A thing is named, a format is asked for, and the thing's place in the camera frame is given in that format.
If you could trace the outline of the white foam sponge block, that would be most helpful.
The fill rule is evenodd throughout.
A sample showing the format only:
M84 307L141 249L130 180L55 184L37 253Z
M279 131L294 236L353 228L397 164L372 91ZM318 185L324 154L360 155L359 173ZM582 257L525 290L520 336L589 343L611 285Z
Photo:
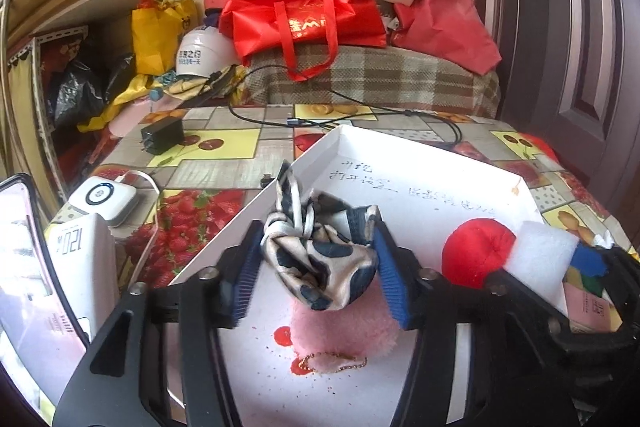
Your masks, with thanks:
M526 221L503 269L565 314L563 279L577 246L578 237L567 231Z

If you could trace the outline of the navy white patterned scarf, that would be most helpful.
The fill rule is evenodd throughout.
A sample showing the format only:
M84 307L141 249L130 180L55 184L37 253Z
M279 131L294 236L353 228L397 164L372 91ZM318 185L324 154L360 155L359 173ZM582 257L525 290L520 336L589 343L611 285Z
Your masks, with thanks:
M262 254L308 309L337 311L360 298L378 271L373 246L378 206L354 207L312 190L303 196L291 164L274 179L277 199L264 223Z

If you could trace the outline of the white shallow cardboard box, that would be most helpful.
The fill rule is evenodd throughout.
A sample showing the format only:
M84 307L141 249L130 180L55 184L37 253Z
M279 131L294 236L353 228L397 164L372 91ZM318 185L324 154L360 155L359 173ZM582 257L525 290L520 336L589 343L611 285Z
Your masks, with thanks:
M541 214L522 178L437 147L357 127L339 127L293 162L304 192L313 188L352 206L377 205L396 243L437 269L449 234L473 218L512 232ZM273 334L290 318L290 295L262 267L246 317L220 343L232 395L247 426L387 426L408 373L416 333L361 369L297 376L295 353Z

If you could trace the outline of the red plush apple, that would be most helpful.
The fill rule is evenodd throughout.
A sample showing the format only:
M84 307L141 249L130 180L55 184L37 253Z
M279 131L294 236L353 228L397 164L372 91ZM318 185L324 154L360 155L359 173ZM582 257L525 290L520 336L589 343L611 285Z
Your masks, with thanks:
M482 289L486 277L506 264L515 239L494 219L465 221L442 247L442 275L454 285Z

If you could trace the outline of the white cloth piece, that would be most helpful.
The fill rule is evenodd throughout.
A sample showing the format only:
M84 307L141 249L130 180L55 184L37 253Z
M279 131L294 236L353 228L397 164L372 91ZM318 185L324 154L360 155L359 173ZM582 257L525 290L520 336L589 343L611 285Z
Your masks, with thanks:
M610 231L605 230L603 234L596 234L593 236L592 246L603 248L603 249L611 249L615 246L615 241Z

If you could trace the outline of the white digital clock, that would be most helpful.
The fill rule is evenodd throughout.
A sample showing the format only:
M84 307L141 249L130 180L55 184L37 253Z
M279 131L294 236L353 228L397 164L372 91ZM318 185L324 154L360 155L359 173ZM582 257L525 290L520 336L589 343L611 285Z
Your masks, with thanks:
M93 340L119 300L114 237L96 213L51 225L44 237L65 297Z

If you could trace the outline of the pink fluffy plush toy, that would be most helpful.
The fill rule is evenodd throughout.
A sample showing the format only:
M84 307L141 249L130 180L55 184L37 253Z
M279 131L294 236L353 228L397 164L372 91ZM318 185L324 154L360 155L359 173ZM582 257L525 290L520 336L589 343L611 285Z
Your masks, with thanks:
M290 338L296 365L304 372L333 374L361 369L370 358L388 355L400 334L380 281L354 303L337 311L314 311L295 300Z

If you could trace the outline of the white round button device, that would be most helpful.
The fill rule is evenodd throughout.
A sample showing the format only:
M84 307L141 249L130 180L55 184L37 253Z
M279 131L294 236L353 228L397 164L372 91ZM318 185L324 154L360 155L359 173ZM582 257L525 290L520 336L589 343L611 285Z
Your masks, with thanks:
M77 210L99 215L110 228L117 228L137 205L138 192L134 186L122 182L89 176L70 194L67 202Z

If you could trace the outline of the fruit print tablecloth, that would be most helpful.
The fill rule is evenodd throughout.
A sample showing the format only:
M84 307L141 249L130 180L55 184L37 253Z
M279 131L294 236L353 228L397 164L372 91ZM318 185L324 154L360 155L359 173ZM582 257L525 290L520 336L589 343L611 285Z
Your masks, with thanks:
M184 140L160 156L145 152L141 129L157 121L148 104L115 121L111 154L96 175L133 185L138 202L113 234L116 272L140 270L167 284L245 208L279 171L326 134L357 127L429 145L514 173L532 193L542 221L592 245L611 232L631 248L620 222L533 135L498 120L442 112L355 105L198 107L180 114Z

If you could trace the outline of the black power adapter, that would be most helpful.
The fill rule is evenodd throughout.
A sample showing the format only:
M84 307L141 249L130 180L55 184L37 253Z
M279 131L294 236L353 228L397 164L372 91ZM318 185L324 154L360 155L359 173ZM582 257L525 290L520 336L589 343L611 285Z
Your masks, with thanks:
M152 155L162 155L184 140L182 119L166 116L141 129L143 150Z

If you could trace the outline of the black plastic bag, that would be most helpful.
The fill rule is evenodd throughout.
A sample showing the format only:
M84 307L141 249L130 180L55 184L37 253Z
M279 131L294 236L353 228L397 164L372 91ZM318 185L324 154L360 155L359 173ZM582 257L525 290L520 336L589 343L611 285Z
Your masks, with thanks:
M83 124L102 114L136 75L134 54L108 66L99 55L78 54L51 79L47 113L54 129Z

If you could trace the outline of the plaid blanket covered cushion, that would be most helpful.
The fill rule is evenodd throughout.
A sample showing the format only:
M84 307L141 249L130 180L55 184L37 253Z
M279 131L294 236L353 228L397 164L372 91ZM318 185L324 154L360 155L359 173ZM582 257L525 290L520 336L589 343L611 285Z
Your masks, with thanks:
M233 102L341 104L354 98L366 104L489 118L497 115L500 104L495 72L479 76L442 58L393 46L344 46L329 70L301 82L288 78L283 65L279 50L254 55L233 92Z

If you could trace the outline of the white helmet with text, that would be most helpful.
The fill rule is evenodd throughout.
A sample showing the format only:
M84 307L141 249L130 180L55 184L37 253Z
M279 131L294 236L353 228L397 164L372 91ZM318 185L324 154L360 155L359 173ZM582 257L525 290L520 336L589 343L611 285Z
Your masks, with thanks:
M178 77L209 78L214 72L240 63L231 39L215 27L200 26L182 38L175 71Z

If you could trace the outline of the yellow shopping bag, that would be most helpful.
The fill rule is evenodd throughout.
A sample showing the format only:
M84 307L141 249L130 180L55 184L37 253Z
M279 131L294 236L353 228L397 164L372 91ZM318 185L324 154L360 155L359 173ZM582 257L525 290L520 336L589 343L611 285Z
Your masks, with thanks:
M199 20L193 0L140 0L131 12L136 72L160 76L173 69L182 38Z

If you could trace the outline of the matte red fabric bag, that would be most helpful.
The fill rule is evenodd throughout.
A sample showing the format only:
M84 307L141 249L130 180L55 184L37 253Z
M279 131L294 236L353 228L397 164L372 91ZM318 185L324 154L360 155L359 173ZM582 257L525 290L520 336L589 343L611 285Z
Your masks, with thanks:
M480 76L501 62L473 0L416 0L394 9L399 26L390 37L393 46L442 58Z

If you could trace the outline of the purple panelled door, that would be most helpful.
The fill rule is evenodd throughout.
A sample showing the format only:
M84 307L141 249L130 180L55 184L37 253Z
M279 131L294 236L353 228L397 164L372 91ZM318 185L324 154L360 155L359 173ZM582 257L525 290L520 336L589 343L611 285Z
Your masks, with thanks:
M474 0L502 120L540 136L613 215L639 188L639 0Z

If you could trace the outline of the shiny red tote bag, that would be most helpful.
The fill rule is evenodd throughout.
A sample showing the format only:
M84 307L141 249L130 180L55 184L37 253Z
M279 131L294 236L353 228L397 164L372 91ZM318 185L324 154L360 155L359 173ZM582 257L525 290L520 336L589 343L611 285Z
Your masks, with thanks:
M386 29L375 0L228 0L218 30L233 41L244 62L265 50L280 49L288 77L307 81L326 72L341 46L386 46ZM295 47L324 44L326 59L297 67Z

